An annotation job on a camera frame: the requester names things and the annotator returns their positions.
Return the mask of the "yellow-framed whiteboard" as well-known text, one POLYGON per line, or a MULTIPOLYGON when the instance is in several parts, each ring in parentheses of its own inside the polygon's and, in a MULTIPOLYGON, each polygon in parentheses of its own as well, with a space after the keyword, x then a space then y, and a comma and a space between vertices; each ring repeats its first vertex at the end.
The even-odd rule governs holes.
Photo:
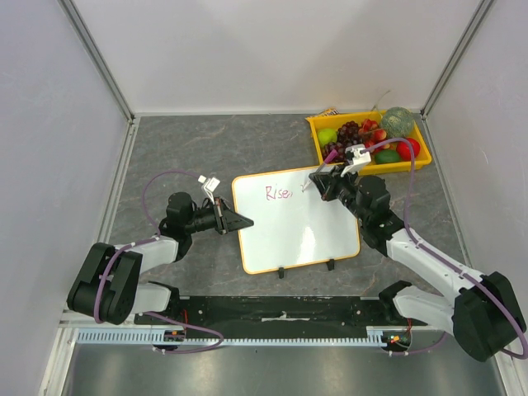
POLYGON ((234 210, 253 221, 238 232, 243 269, 250 275, 355 257, 361 249, 356 218, 338 201, 323 201, 316 167, 236 177, 234 210))

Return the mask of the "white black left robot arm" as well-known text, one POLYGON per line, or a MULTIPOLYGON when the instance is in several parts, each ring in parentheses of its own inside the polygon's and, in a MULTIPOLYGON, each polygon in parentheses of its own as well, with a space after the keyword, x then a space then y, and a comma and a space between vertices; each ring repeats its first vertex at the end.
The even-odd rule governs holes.
POLYGON ((142 273, 183 259, 195 233, 213 229, 225 235, 253 225, 220 197, 207 198, 199 207, 189 194, 174 193, 159 223, 159 236, 126 245, 92 245, 68 293, 67 306, 97 323, 115 325, 131 314, 162 312, 176 291, 157 283, 141 285, 142 273))

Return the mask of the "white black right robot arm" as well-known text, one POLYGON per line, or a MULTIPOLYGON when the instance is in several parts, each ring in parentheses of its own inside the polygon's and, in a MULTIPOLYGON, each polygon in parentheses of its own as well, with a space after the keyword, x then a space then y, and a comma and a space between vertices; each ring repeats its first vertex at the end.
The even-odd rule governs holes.
POLYGON ((484 362, 498 352, 526 359, 526 322, 503 274, 485 275, 420 238, 405 218, 391 210, 391 195, 380 177, 360 177, 340 165, 313 172, 309 180, 322 200, 337 200, 355 216, 370 248, 405 265, 436 289, 430 294, 406 281, 391 285, 380 298, 392 314, 451 335, 476 361, 484 362))

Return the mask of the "white purple marker pen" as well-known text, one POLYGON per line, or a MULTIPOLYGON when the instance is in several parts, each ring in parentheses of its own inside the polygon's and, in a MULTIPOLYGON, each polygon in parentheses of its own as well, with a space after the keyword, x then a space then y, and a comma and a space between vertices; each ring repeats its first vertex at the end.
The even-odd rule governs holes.
MULTIPOLYGON (((321 172, 329 163, 331 163, 334 158, 337 156, 337 150, 333 149, 328 156, 323 160, 323 163, 318 166, 318 168, 314 171, 314 173, 321 172)), ((310 177, 308 177, 307 181, 302 185, 301 191, 304 192, 309 185, 312 183, 312 180, 310 177)))

